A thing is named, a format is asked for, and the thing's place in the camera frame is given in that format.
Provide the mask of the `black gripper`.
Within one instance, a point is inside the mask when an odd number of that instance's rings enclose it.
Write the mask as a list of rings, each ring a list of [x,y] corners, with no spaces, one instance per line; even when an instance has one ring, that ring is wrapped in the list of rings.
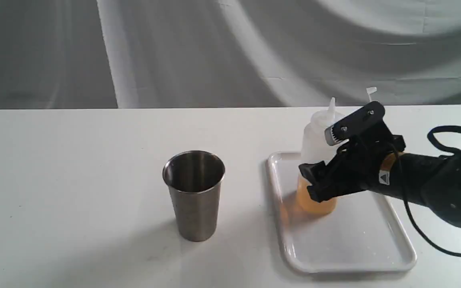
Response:
[[[329,146],[341,144],[331,162],[300,164],[312,201],[322,203],[369,190],[379,184],[379,168],[388,155],[406,148],[402,135],[383,121],[384,106],[372,101],[325,129]]]

